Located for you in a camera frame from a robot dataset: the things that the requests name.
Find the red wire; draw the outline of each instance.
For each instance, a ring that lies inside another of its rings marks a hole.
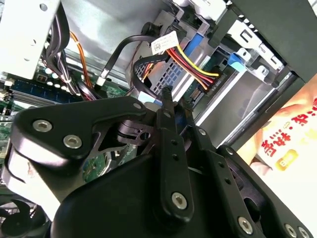
[[[177,58],[177,59],[178,59],[179,61],[181,61],[184,65],[186,65],[187,68],[191,68],[185,60],[183,60],[178,54],[175,53],[174,50],[168,50],[168,51],[169,51],[171,54],[173,54],[173,56],[174,56],[175,58]],[[194,73],[195,73],[199,78],[204,79],[204,80],[206,80],[206,81],[208,81],[208,82],[210,82],[210,83],[213,83],[213,80],[212,80],[211,78],[208,78],[208,77],[206,77],[206,76],[204,76],[204,75],[202,75],[202,74],[199,74],[199,73],[197,73],[197,72],[194,72]]]

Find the yellow wire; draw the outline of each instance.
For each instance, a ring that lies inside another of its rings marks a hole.
[[[185,53],[183,52],[182,48],[180,47],[180,45],[177,46],[178,51],[180,52],[180,54],[183,56],[183,58],[187,61],[188,64],[191,65],[191,67],[193,67],[195,70],[197,70],[199,73],[202,73],[204,75],[207,76],[214,76],[214,77],[218,77],[219,74],[218,73],[208,73],[206,71],[201,70],[200,68],[198,68],[188,57],[187,55],[185,55]]]

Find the black cable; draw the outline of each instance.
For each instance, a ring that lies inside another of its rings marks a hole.
[[[132,74],[131,74],[131,81],[134,85],[134,87],[136,88],[136,90],[138,90],[139,92],[145,92],[147,94],[149,94],[150,96],[154,97],[154,98],[158,98],[158,95],[156,95],[154,92],[152,92],[138,77],[137,74],[137,70],[139,67],[143,66],[143,65],[147,65],[150,63],[158,63],[158,62],[162,62],[167,60],[169,57],[168,54],[164,53],[163,55],[155,55],[155,56],[150,56],[150,57],[145,57],[145,58],[141,58],[139,60],[137,60],[134,64],[133,64],[133,68],[132,68]]]
[[[79,90],[83,94],[85,94],[89,98],[91,98],[92,100],[102,99],[102,97],[99,96],[98,93],[94,92],[94,90],[89,88],[83,81],[78,80],[77,85],[78,85]]]
[[[63,63],[64,65],[67,65],[65,50],[62,50],[62,51],[60,52],[60,59],[59,59],[57,62],[59,62],[59,61],[62,61],[62,63]]]
[[[64,50],[70,39],[69,25],[62,4],[57,9],[51,30],[52,37],[47,51],[48,61],[51,61],[57,53]]]
[[[77,93],[80,93],[76,82],[73,81],[73,80],[71,80],[71,78],[69,77],[67,65],[64,64],[64,61],[63,61],[63,60],[60,60],[60,61],[59,61],[58,68],[59,68],[59,69],[61,70],[61,72],[62,72],[62,76],[61,76],[61,77],[64,77],[64,78],[65,78],[65,81],[64,81],[64,82],[67,84],[70,93],[71,93],[72,95],[76,95]]]
[[[110,56],[107,64],[104,66],[104,68],[100,74],[100,78],[105,79],[108,76],[109,72],[114,67],[114,64],[117,62],[122,50],[128,44],[130,44],[132,42],[136,42],[136,41],[145,41],[145,42],[152,43],[155,39],[156,39],[155,37],[145,36],[145,35],[129,36],[129,37],[125,38],[123,41],[121,41],[121,43],[118,45],[118,47],[114,50],[113,54]],[[94,86],[94,89],[96,91],[98,91],[100,89],[100,86],[103,86],[103,84],[104,84],[104,82],[98,83],[98,81],[97,81],[97,84]]]
[[[153,42],[156,38],[152,36],[143,36],[143,35],[137,35],[137,36],[129,36],[125,38],[121,43],[118,45],[118,47],[115,49],[113,54],[111,55],[110,59],[108,60],[107,64],[105,65],[105,70],[112,70],[114,64],[118,60],[122,50],[124,47],[126,47],[128,44],[136,41],[146,41],[146,42]]]
[[[42,60],[44,61],[44,63],[46,64],[46,66],[48,68],[50,68],[54,73],[56,73],[58,76],[61,76],[62,73],[60,72],[60,70],[55,66],[55,64],[52,64],[50,62],[47,61],[47,58],[46,58],[46,49],[43,48],[43,51],[42,51]]]

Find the fan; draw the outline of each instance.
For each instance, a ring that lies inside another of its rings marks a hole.
[[[0,217],[5,218],[1,225],[0,238],[42,238],[45,235],[50,221],[42,207],[35,205],[30,213],[31,208],[24,201],[11,199],[5,204],[8,203],[14,203],[19,212],[9,214],[4,208],[0,208]]]

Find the screw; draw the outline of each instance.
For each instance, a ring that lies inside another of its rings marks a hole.
[[[168,118],[170,118],[170,114],[169,113],[164,113],[165,116],[167,116]]]
[[[47,11],[48,10],[48,6],[46,6],[44,3],[40,4],[40,9],[42,11]]]
[[[226,151],[228,152],[229,155],[233,155],[233,152],[230,148],[226,148]]]
[[[245,233],[247,233],[248,235],[251,235],[253,233],[253,228],[247,219],[245,219],[244,217],[239,217],[238,222]]]
[[[137,108],[137,109],[141,109],[141,108],[142,108],[142,106],[141,106],[140,104],[137,104],[137,103],[134,103],[133,106],[134,106],[135,108]]]
[[[48,132],[52,130],[52,124],[47,120],[36,120],[33,122],[33,128],[39,132]]]
[[[298,227],[298,229],[304,238],[309,238],[309,234],[303,228]]]
[[[70,149],[78,149],[82,146],[82,141],[77,135],[68,135],[63,139],[64,145]]]
[[[198,131],[200,132],[201,135],[206,135],[206,132],[203,129],[199,129]]]
[[[181,194],[179,192],[175,192],[172,194],[172,202],[180,210],[185,210],[187,207],[186,198],[184,197],[183,194]]]
[[[289,224],[285,224],[285,228],[291,237],[293,238],[297,237],[296,231]]]

